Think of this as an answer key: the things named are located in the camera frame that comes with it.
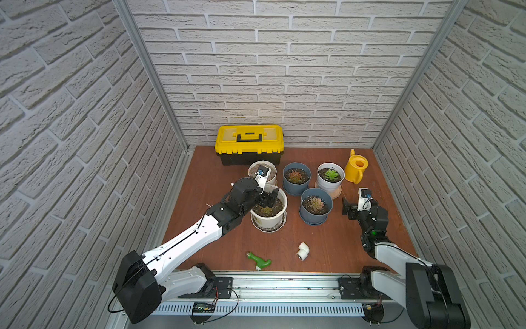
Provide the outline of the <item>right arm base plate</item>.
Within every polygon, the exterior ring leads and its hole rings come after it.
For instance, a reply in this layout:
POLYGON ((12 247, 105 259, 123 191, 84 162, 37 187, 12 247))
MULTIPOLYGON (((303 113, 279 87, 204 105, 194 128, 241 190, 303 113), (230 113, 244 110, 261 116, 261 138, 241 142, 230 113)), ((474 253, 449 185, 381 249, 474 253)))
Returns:
POLYGON ((376 291, 369 279, 344 276, 338 279, 341 300, 379 300, 380 292, 376 291))

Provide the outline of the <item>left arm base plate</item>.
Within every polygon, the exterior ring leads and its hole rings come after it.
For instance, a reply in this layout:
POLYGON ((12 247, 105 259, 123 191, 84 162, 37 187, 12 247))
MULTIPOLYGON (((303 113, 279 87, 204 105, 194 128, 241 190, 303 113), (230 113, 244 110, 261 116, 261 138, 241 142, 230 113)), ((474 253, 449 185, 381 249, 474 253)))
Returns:
POLYGON ((182 299, 230 299, 231 288, 234 279, 232 277, 214 277, 207 279, 204 287, 197 293, 188 293, 179 298, 182 299))

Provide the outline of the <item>large white round pot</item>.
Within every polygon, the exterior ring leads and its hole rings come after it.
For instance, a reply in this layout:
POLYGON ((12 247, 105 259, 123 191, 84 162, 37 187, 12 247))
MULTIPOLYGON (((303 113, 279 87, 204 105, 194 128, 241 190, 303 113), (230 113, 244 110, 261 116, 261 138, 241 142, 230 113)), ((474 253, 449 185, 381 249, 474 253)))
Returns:
POLYGON ((274 206, 263 207, 257 205, 251 210, 252 223, 261 232, 277 232, 286 223, 286 209, 288 206, 286 193, 275 185, 267 185, 264 188, 264 191, 269 194, 275 190, 277 190, 278 194, 274 206))

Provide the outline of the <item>small white faceted pot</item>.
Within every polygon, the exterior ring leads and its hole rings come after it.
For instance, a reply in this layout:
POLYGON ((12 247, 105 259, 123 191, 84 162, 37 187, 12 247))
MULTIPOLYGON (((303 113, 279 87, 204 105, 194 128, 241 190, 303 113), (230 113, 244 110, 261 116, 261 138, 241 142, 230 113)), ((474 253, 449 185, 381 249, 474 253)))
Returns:
POLYGON ((278 185, 278 182, 277 182, 277 169, 275 167, 275 165, 269 161, 265 161, 265 160, 259 160, 255 163, 253 163, 250 167, 249 167, 249 171, 248 171, 248 174, 250 177, 252 178, 255 178, 258 174, 258 171, 260 169, 260 167, 266 167, 268 168, 268 179, 267 179, 267 184, 270 184, 270 185, 278 185))

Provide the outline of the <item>blue pot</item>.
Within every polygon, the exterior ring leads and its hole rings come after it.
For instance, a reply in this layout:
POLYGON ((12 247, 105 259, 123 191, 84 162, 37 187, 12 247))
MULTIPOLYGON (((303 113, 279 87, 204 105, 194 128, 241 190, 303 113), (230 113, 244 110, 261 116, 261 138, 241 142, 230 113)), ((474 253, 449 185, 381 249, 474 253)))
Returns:
POLYGON ((324 190, 311 188, 301 195, 300 218, 310 226, 325 223, 333 209, 333 200, 324 190))
POLYGON ((301 196, 309 188, 312 174, 303 163, 290 163, 283 170, 283 189, 291 196, 301 196))

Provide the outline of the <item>yellow plastic watering can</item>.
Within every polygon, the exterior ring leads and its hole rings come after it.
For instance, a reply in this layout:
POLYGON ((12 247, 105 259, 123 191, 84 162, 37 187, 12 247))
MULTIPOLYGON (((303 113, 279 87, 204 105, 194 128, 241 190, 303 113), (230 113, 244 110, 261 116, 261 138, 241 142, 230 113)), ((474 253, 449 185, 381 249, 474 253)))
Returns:
POLYGON ((344 168, 345 179, 355 185, 360 184, 364 178, 364 172, 368 167, 368 160, 361 155, 358 155, 354 149, 351 150, 349 159, 344 168))

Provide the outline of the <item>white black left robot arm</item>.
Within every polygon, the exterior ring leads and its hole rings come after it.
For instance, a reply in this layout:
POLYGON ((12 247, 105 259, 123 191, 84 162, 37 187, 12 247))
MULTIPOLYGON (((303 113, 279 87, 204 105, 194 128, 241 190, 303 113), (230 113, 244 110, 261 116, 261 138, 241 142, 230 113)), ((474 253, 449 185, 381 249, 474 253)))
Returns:
POLYGON ((255 206, 272 207, 279 188, 266 192, 265 187, 261 178, 241 178, 220 202, 178 236, 143 254, 135 250, 126 254, 112 290, 129 321, 137 324, 171 298, 206 290, 208 281, 215 276, 208 267, 199 264, 179 271, 178 266, 234 230, 255 206))

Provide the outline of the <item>blue pot front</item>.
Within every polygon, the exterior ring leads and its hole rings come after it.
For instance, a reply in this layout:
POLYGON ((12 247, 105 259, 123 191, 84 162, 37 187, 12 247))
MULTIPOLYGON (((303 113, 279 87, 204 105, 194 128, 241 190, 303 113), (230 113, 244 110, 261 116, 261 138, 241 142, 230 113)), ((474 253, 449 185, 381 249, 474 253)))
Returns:
POLYGON ((300 218, 310 226, 325 223, 333 209, 333 200, 324 190, 311 188, 301 195, 300 218))

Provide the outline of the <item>blue pot back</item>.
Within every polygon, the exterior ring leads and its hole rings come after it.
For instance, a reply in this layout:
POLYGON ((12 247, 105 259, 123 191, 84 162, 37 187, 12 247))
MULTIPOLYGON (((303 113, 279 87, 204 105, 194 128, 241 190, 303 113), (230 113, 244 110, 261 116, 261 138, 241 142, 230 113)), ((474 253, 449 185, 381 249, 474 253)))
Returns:
POLYGON ((283 170, 283 189, 291 196, 301 196, 309 188, 312 174, 303 163, 290 163, 283 170))

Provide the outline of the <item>white PVC elbow fitting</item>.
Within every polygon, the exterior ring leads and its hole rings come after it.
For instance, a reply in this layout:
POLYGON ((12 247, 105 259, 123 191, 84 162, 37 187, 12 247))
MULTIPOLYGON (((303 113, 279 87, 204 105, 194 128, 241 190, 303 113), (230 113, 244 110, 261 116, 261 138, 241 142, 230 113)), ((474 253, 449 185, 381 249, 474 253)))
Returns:
POLYGON ((305 242, 302 242, 298 246, 298 252, 297 252, 298 259, 300 259, 301 261, 304 261, 305 259, 307 259, 309 253, 310 253, 310 247, 305 242))

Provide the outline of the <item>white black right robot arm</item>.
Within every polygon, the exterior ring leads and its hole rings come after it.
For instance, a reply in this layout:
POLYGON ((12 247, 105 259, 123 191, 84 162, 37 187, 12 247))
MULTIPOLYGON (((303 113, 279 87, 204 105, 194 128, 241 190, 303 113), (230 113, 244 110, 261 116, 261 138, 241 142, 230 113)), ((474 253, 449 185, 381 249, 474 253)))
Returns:
POLYGON ((342 201, 342 213, 356 220, 364 251, 382 263, 363 267, 360 288, 372 298, 389 297, 402 306, 417 328, 470 328, 471 318, 453 270, 430 263, 393 243, 387 236, 388 211, 368 189, 358 202, 342 201))

